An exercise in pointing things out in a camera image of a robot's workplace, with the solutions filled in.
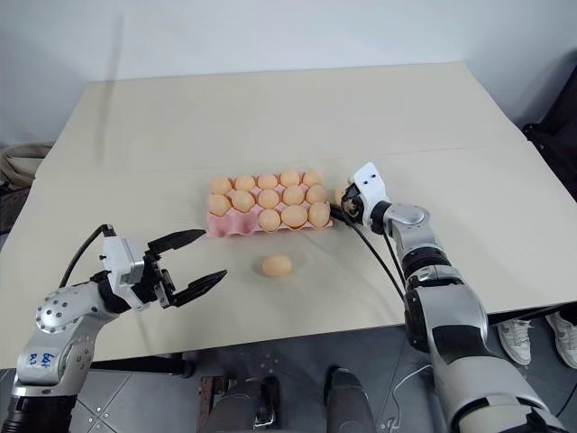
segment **gray floor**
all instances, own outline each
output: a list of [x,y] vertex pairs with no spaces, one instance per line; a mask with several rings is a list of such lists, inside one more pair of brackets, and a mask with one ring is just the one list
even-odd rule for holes
[[[533,363],[519,367],[555,413],[577,382],[577,371],[561,364],[547,324],[534,320],[530,336]],[[502,354],[495,330],[490,347]],[[197,362],[189,379],[165,374],[92,371],[74,410],[72,433],[191,432],[197,423],[197,386],[201,376],[233,374],[237,378],[274,374],[280,379],[284,428],[325,431],[322,404],[326,369],[339,364],[357,374],[365,386],[378,429],[396,416],[391,385],[427,363],[412,349],[401,328],[379,328],[323,336],[291,338],[187,353]],[[8,402],[14,372],[0,373],[2,408]],[[438,401],[429,373],[398,390],[403,411],[399,432],[442,432]],[[577,431],[577,397],[564,411],[565,426]]]

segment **brown egg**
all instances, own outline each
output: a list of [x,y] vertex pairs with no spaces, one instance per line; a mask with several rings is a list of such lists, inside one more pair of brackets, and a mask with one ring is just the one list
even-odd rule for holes
[[233,188],[229,179],[224,177],[212,178],[210,180],[210,192],[223,196]]
[[263,209],[259,214],[259,225],[265,232],[274,232],[280,226],[280,215],[274,209]]
[[348,187],[346,185],[341,185],[334,190],[334,203],[341,206],[341,198],[343,198],[344,193]]
[[254,206],[254,197],[250,192],[233,191],[233,206],[241,212],[248,212]]
[[259,181],[257,182],[259,188],[261,189],[273,189],[279,185],[279,181],[274,174],[262,174],[259,176]]
[[328,203],[317,201],[310,205],[308,210],[308,221],[315,227],[324,227],[331,216],[331,207]]
[[208,196],[208,211],[211,214],[221,217],[228,212],[230,208],[231,202],[225,196],[221,196],[220,194],[210,194]]
[[280,174],[280,183],[285,187],[298,185],[300,183],[300,174],[295,169],[286,169]]
[[239,191],[250,191],[254,188],[254,177],[253,176],[239,176],[234,181],[234,187]]
[[313,185],[320,185],[321,182],[321,175],[318,174],[318,171],[316,170],[307,171],[303,176],[303,183],[308,187],[312,187]]
[[259,194],[259,205],[265,209],[273,209],[279,203],[279,193],[274,189],[264,189]]
[[307,210],[301,206],[288,206],[282,209],[280,218],[287,226],[298,228],[306,223],[308,214]]
[[262,261],[262,271],[269,277],[283,277],[292,272],[292,261],[287,255],[270,255]]
[[300,205],[305,200],[305,192],[299,185],[291,185],[282,193],[282,201],[290,205]]
[[307,202],[312,205],[318,201],[326,201],[325,189],[321,185],[313,185],[307,191]]

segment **white sneaker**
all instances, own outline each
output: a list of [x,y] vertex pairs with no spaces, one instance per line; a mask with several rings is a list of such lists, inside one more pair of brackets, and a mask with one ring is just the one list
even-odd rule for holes
[[499,340],[507,355],[517,364],[531,363],[531,342],[529,341],[530,320],[508,320],[499,323]]
[[562,318],[558,311],[545,318],[555,332],[557,352],[567,365],[577,369],[577,326]]

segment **table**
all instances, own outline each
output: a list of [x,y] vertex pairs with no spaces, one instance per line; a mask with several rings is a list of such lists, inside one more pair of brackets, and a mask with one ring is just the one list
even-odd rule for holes
[[[462,63],[93,83],[0,253],[0,366],[15,365],[38,303],[98,225],[144,243],[205,226],[216,174],[317,168],[332,188],[366,161],[391,199],[431,212],[488,312],[576,298],[577,205]],[[401,301],[355,236],[337,223],[165,253],[180,288],[229,274],[181,309],[125,313],[101,332],[96,360],[402,323]],[[71,281],[101,270],[100,248]],[[290,254],[294,273],[256,273],[270,253]]]

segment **egg tray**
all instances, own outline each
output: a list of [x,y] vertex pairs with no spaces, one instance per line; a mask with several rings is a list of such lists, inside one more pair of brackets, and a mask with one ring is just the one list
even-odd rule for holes
[[[303,174],[304,173],[299,173],[301,179],[303,179]],[[234,181],[235,181],[234,178],[230,178],[229,181],[231,182],[231,185],[234,185]],[[305,185],[302,182],[299,184],[299,186],[303,190],[303,192],[305,193],[305,197],[306,197],[309,186]],[[282,202],[282,194],[286,188],[287,187],[285,187],[284,185],[281,185],[280,183],[276,187],[273,188],[275,191],[277,191],[279,193],[279,197],[280,197],[280,203],[274,208],[277,212],[279,212],[279,214],[280,214],[280,212],[282,212],[282,209],[284,209],[285,207],[288,206]],[[262,191],[262,188],[259,188],[258,186],[255,186],[253,189],[251,189],[250,192],[251,192],[252,196],[254,197],[255,201],[257,200],[261,191]],[[235,192],[235,189],[231,189],[225,195],[229,199],[232,200],[233,192]],[[305,200],[299,206],[306,209],[308,212],[308,209],[310,208],[310,203],[308,203]],[[302,228],[314,228],[316,230],[322,230],[324,228],[327,228],[327,227],[330,227],[333,225],[333,220],[330,217],[329,217],[328,223],[326,223],[326,225],[324,225],[322,227],[313,226],[307,220],[306,223],[304,225],[302,225],[301,227],[294,228],[291,226],[287,226],[286,224],[284,224],[281,221],[280,226],[278,226],[276,230],[274,230],[272,232],[267,232],[259,225],[259,214],[263,209],[264,209],[264,207],[259,206],[258,203],[255,203],[254,206],[251,207],[251,209],[248,212],[241,212],[240,210],[237,210],[234,207],[231,207],[222,216],[217,216],[217,215],[211,214],[210,212],[206,212],[206,221],[207,221],[207,225],[208,225],[208,230],[206,232],[209,236],[212,236],[212,237],[225,237],[225,236],[229,236],[229,235],[247,236],[247,235],[250,235],[251,233],[255,233],[255,232],[274,233],[274,232],[276,232],[278,230],[282,230],[282,229],[288,229],[288,230],[296,231],[296,230],[300,230]]]

